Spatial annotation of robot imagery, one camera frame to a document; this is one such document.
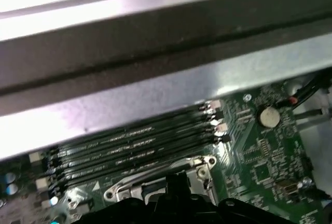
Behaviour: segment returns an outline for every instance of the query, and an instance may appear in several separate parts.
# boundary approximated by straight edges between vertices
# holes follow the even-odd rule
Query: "electronic component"
[[[49,181],[47,177],[43,177],[36,180],[36,188],[38,191],[43,192],[48,189]]]
[[[271,178],[267,163],[254,166],[254,172],[257,177],[257,184],[261,184]]]
[[[299,201],[299,190],[297,182],[289,179],[279,180],[275,182],[276,187],[284,194],[284,196],[292,201]]]
[[[16,179],[16,175],[13,172],[8,172],[5,175],[5,182],[7,184],[11,184],[12,182],[14,182]]]
[[[16,194],[18,190],[19,190],[19,187],[16,184],[10,184],[6,188],[6,193],[7,193],[7,195],[13,195],[13,194]]]
[[[258,113],[258,121],[263,127],[275,128],[280,123],[280,120],[280,113],[272,106],[263,108]]]
[[[232,138],[230,137],[229,134],[225,134],[222,136],[222,143],[228,143],[228,142],[231,142],[232,141]]]

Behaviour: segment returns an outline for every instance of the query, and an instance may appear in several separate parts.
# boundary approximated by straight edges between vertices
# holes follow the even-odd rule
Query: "green circuit board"
[[[291,201],[276,187],[280,180],[298,181],[303,177],[312,178],[302,161],[305,150],[297,131],[295,118],[291,109],[280,110],[281,121],[277,127],[267,129],[257,121],[257,113],[262,105],[284,99],[287,96],[284,83],[276,83],[258,89],[235,93],[220,100],[223,113],[223,123],[231,140],[218,145],[208,145],[201,155],[214,155],[217,163],[211,170],[218,200],[236,198],[253,204],[273,214],[299,224],[321,224],[322,206],[320,201],[302,197],[298,202]],[[110,135],[114,130],[105,132]],[[100,134],[90,137],[92,141]],[[21,161],[11,163],[13,168]],[[49,213],[52,209],[42,209],[38,194],[30,190],[33,183],[32,172],[20,172],[19,191],[15,199],[8,204],[26,211],[10,211],[10,208],[0,208],[1,224],[10,224],[13,219],[29,220],[28,223],[49,223]],[[98,211],[110,205],[103,199],[105,190],[126,176],[102,176],[84,182],[80,186],[70,188],[79,197],[89,197],[94,201],[93,211]],[[62,198],[59,204],[68,204],[70,194]]]
[[[215,187],[220,199],[236,198],[295,223],[322,223],[320,202],[304,198],[293,203],[275,187],[283,178],[312,178],[301,160],[305,150],[292,110],[282,109],[281,122],[273,129],[256,120],[259,106],[285,96],[284,84],[278,83],[222,99],[232,141],[205,150],[218,157],[212,170]]]

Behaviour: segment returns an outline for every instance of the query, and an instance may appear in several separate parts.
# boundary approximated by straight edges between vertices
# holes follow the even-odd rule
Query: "black cable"
[[[306,111],[304,113],[295,114],[294,117],[296,120],[299,120],[299,119],[306,119],[306,118],[314,117],[314,116],[318,116],[318,115],[323,115],[323,111],[321,109],[315,109],[315,110]]]
[[[276,103],[277,108],[292,107],[295,109],[307,99],[309,99],[320,88],[328,88],[331,86],[332,68],[327,68],[317,74],[311,81],[309,81],[303,88],[289,98]]]

